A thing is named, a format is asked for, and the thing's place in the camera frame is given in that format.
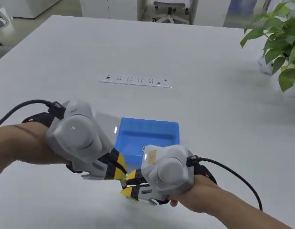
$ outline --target sticker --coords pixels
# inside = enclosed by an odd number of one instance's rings
[[[148,164],[154,164],[156,162],[156,154],[157,154],[157,150],[151,150],[148,152],[148,157],[147,157],[147,163]]]

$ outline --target wrist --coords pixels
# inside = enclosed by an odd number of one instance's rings
[[[219,188],[211,193],[209,200],[210,202],[206,213],[220,218],[223,212],[228,208],[232,208],[240,199],[234,194]]]

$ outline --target floor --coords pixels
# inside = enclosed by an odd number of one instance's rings
[[[258,0],[255,8],[255,13],[262,10],[262,6],[265,0]],[[0,3],[0,10],[6,15],[4,8]],[[0,41],[3,43],[3,47],[0,47],[0,58],[8,52],[8,50],[22,41],[28,36],[33,30],[40,26],[45,20],[51,15],[66,15],[66,16],[82,16],[80,0],[61,0],[60,2],[53,5],[43,14],[38,16],[36,19],[19,19],[14,18],[9,21],[9,24],[0,29]],[[146,12],[142,18],[143,21],[151,21],[152,15],[155,14],[155,8],[152,5],[148,5]],[[177,11],[177,16],[186,18],[184,11]],[[251,17],[244,17],[240,15],[228,14],[225,27],[243,28]]]

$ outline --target green plant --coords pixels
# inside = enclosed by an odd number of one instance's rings
[[[274,61],[273,74],[281,70],[279,84],[282,91],[292,87],[295,82],[295,17],[290,16],[290,9],[286,6],[288,2],[295,3],[295,0],[279,3],[274,11],[254,18],[244,29],[244,34],[253,24],[261,25],[247,33],[240,42],[243,48],[248,40],[267,37],[263,57],[266,64]]]

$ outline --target cable connector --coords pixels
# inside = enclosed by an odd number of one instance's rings
[[[51,103],[51,105],[47,105],[49,107],[48,112],[55,115],[58,119],[62,120],[66,111],[66,108],[61,105],[59,102],[55,101]]]
[[[201,157],[199,157],[197,155],[189,156],[189,157],[187,157],[186,165],[188,167],[193,167],[193,166],[199,164],[201,161],[202,161]]]

